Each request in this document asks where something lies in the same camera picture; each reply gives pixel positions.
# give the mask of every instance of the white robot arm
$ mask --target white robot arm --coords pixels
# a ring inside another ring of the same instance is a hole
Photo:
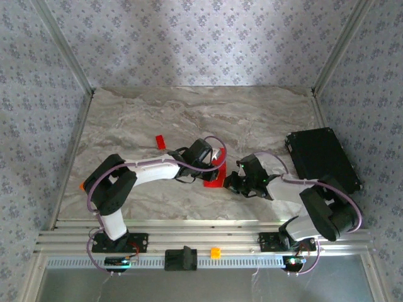
[[[123,160],[118,154],[113,154],[84,181],[82,188],[88,195],[91,194],[91,201],[97,209],[94,212],[99,214],[105,233],[110,240],[116,241],[127,233],[121,207],[133,187],[183,176],[215,180],[218,170],[211,161],[217,158],[219,152],[220,149],[212,148],[205,140],[198,139],[190,148],[180,148],[151,159]],[[198,171],[180,163],[191,165]],[[106,174],[105,177],[91,190],[103,174]]]
[[[308,215],[293,217],[279,228],[286,250],[306,238],[323,236],[336,241],[361,225],[360,210],[333,177],[303,181],[289,174],[269,176],[254,154],[237,161],[237,165],[239,171],[232,172],[224,181],[227,189],[247,198],[259,196],[305,206]]]

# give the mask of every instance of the black box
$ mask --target black box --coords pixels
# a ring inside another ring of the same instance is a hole
[[[298,176],[321,179],[333,176],[349,193],[361,189],[350,161],[331,128],[292,132],[285,140]]]

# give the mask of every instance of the red object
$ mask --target red object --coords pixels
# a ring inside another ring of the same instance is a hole
[[[157,135],[156,140],[157,140],[157,147],[159,150],[166,149],[164,137],[162,135]]]
[[[224,159],[225,150],[224,150],[224,148],[220,148],[220,149],[221,149],[220,157],[218,159],[215,159],[212,161],[213,165],[218,165]],[[224,162],[224,164],[221,167],[219,167],[219,174],[217,176],[217,179],[214,181],[204,181],[203,185],[205,187],[222,187],[226,176],[227,176],[227,163]]]

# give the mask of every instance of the patterned wallpaper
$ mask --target patterned wallpaper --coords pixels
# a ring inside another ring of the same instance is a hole
[[[99,86],[313,86],[354,0],[47,0]]]
[[[0,301],[49,220],[84,93],[29,1],[0,2]]]
[[[321,102],[364,182],[356,200],[377,231],[392,295],[403,301],[403,3],[377,0]]]

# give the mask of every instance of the marble table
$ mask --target marble table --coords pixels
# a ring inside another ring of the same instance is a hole
[[[59,219],[93,219],[86,209],[80,183],[110,154],[146,159],[162,154],[156,135],[167,148],[189,147],[197,138],[216,135],[228,148],[227,175],[236,160],[272,149],[295,173],[284,139],[291,131],[314,128],[316,121],[309,89],[296,87],[136,87],[97,89],[89,108]],[[209,141],[214,147],[219,143]],[[263,157],[268,174],[281,171]],[[207,219],[278,221],[303,211],[288,201],[246,199],[224,188],[155,181],[130,193],[126,219]]]

